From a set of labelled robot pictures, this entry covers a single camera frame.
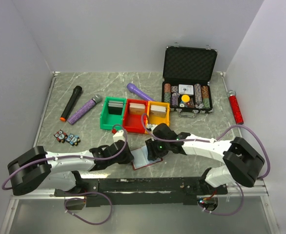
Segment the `red leather card holder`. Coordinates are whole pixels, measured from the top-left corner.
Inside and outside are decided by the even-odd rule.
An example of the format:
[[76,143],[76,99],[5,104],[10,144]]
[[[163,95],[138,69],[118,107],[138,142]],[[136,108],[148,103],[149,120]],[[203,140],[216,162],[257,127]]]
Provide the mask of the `red leather card holder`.
[[149,160],[148,150],[146,146],[132,150],[131,153],[134,157],[132,160],[132,168],[134,171],[163,161],[161,158],[156,160]]

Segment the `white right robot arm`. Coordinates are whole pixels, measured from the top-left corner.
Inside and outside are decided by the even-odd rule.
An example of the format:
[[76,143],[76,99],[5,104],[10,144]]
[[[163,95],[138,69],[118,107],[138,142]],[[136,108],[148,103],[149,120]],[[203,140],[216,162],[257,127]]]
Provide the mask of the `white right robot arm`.
[[179,134],[162,123],[146,140],[147,158],[156,160],[169,152],[186,156],[203,156],[221,162],[218,168],[208,168],[202,175],[200,189],[210,194],[217,187],[238,183],[251,188],[260,176],[265,159],[244,138],[220,140],[199,137],[191,133]]

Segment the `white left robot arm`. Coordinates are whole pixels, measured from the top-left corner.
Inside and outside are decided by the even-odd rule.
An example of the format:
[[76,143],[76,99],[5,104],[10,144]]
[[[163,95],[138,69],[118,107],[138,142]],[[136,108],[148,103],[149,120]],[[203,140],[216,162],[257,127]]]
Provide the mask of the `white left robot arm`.
[[68,154],[36,146],[8,164],[10,189],[15,196],[38,188],[58,189],[77,196],[83,190],[80,171],[100,171],[115,163],[129,164],[133,159],[128,143],[123,140]]

